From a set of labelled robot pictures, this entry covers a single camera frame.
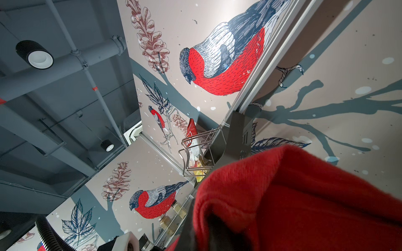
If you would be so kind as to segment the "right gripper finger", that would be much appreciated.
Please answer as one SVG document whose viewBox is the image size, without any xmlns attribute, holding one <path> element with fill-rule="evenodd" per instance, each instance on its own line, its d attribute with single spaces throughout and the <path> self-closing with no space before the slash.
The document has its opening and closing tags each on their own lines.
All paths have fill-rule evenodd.
<svg viewBox="0 0 402 251">
<path fill-rule="evenodd" d="M 195 201 L 189 205 L 188 214 L 186 219 L 184 220 L 184 225 L 182 228 L 182 232 L 178 238 L 178 242 L 175 248 L 175 251 L 196 251 L 197 241 L 195 236 L 195 230 L 193 227 L 193 214 L 194 214 L 194 204 Z"/>
</svg>

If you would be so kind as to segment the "red garment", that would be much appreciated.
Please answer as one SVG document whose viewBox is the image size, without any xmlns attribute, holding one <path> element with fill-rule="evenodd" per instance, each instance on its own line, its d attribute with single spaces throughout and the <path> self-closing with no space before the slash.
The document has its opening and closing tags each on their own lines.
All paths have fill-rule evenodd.
<svg viewBox="0 0 402 251">
<path fill-rule="evenodd" d="M 213 171 L 171 251 L 399 251 L 402 203 L 295 146 Z"/>
</svg>

